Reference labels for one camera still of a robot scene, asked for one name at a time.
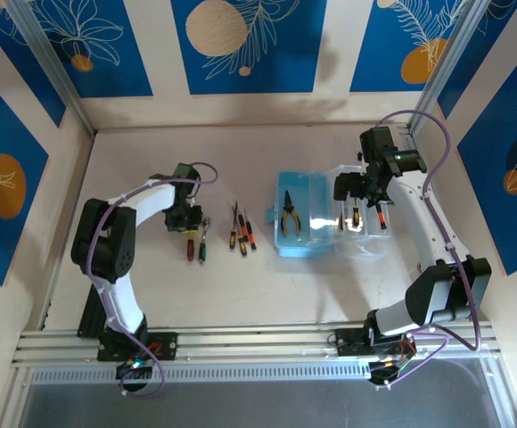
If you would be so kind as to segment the yellow black long-nose pliers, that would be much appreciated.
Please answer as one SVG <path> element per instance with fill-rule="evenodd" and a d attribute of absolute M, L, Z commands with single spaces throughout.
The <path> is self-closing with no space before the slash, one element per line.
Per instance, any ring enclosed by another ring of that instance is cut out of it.
<path fill-rule="evenodd" d="M 297 211 L 294 208 L 292 199 L 288 190 L 284 194 L 283 214 L 281 219 L 281 229 L 284 236 L 288 235 L 287 218 L 292 217 L 296 226 L 296 234 L 301 232 L 301 222 Z"/>

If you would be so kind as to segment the slim orange black precision screwdriver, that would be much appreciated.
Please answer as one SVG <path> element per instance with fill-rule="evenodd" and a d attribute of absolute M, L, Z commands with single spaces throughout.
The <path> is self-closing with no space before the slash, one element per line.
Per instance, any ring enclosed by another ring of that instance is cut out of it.
<path fill-rule="evenodd" d="M 252 231 L 252 227 L 251 227 L 248 215 L 247 215 L 247 211 L 243 210 L 243 212 L 244 212 L 245 226 L 246 226 L 246 229 L 247 229 L 247 232 L 248 232 L 248 237 L 249 237 L 249 240 L 250 240 L 250 247 L 251 247 L 252 251 L 255 251 L 257 249 L 256 240 L 255 240 L 255 237 L 254 237 L 254 234 L 253 234 L 253 231 Z"/>

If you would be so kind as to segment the blue clear-lid plastic tool box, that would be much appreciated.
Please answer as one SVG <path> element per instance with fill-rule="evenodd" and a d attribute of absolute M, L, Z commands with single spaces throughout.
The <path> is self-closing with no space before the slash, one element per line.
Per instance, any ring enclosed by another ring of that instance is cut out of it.
<path fill-rule="evenodd" d="M 340 165 L 327 171 L 283 171 L 276 182 L 275 204 L 267 210 L 267 223 L 275 228 L 275 246 L 282 257 L 321 258 L 330 252 L 343 258 L 378 258 L 386 253 L 391 237 L 389 213 L 382 205 L 387 224 L 381 230 L 376 208 L 357 200 L 360 223 L 353 226 L 353 202 L 333 199 L 333 184 L 340 173 L 362 172 L 361 165 Z M 284 194 L 288 190 L 300 222 L 296 234 L 292 217 L 287 218 L 288 235 L 281 229 Z M 338 220 L 343 210 L 344 230 L 339 232 Z"/>

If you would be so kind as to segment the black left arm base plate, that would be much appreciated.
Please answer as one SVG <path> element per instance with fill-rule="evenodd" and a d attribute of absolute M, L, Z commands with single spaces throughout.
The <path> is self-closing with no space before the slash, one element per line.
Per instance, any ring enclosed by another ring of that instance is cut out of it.
<path fill-rule="evenodd" d="M 169 361 L 176 357 L 177 333 L 148 332 L 144 339 L 144 345 L 158 360 Z M 97 352 L 97 360 L 101 362 L 123 362 L 137 353 L 141 358 L 147 358 L 147 354 L 131 341 L 123 333 L 106 330 L 100 334 L 100 344 Z"/>

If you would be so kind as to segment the aluminium frame rail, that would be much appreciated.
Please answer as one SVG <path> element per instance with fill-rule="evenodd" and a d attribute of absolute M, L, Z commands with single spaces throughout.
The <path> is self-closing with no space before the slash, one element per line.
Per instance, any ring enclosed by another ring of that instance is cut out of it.
<path fill-rule="evenodd" d="M 358 328 L 359 323 L 243 325 L 160 328 L 176 333 L 172 349 L 177 364 L 266 363 L 334 361 L 338 358 L 337 329 Z M 13 367 L 98 366 L 104 346 L 97 339 L 78 337 L 74 331 L 23 332 L 12 357 Z"/>

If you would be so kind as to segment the aluminium side rail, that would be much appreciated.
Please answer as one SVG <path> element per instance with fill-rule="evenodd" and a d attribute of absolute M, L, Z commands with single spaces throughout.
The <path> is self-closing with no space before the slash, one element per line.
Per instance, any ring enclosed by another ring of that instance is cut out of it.
<path fill-rule="evenodd" d="M 407 130 L 407 146 L 420 154 L 411 128 Z M 435 168 L 420 155 L 428 172 L 412 171 L 392 178 L 387 193 L 406 221 L 422 270 L 399 306 L 413 325 L 428 325 L 471 315 L 467 292 L 472 281 L 464 268 L 471 252 L 456 236 L 433 192 Z"/>

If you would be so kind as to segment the black extrusion block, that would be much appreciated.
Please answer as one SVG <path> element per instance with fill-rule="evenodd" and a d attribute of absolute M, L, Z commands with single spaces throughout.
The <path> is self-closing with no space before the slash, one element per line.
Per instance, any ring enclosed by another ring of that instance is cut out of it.
<path fill-rule="evenodd" d="M 77 337 L 97 339 L 106 323 L 106 313 L 97 290 L 92 285 L 87 295 L 82 317 L 77 329 Z"/>

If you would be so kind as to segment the small black screwdriver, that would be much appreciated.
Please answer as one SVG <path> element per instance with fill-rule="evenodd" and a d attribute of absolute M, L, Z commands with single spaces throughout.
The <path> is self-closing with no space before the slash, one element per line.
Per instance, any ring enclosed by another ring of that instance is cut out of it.
<path fill-rule="evenodd" d="M 234 225 L 235 225 L 236 237 L 237 237 L 237 242 L 239 243 L 239 249 L 240 249 L 241 255 L 243 257 L 246 257 L 247 256 L 246 244 L 244 241 L 244 237 L 242 235 L 241 226 L 238 222 L 238 204 L 235 204 L 235 206 L 234 206 Z"/>

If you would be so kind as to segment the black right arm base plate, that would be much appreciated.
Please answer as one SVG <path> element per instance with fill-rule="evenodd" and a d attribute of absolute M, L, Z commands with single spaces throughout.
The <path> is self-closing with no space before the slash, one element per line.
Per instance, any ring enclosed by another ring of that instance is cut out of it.
<path fill-rule="evenodd" d="M 406 356 L 412 358 L 416 347 L 405 335 L 382 336 L 372 328 L 341 328 L 334 331 L 340 357 Z"/>

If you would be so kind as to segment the aluminium corner post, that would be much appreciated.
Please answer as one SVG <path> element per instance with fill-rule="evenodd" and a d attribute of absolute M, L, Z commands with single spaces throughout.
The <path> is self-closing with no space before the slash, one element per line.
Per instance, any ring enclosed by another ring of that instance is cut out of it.
<path fill-rule="evenodd" d="M 57 56 L 46 33 L 25 0 L 5 0 L 6 9 L 21 33 L 40 68 L 46 74 L 65 107 L 72 113 L 78 126 L 91 138 L 95 129 L 80 102 L 78 91 Z"/>
<path fill-rule="evenodd" d="M 415 107 L 417 110 L 432 112 L 441 90 L 458 63 L 464 48 L 468 45 L 489 3 L 490 0 L 467 0 L 464 11 L 455 24 L 445 49 L 431 73 L 431 78 L 424 87 Z"/>

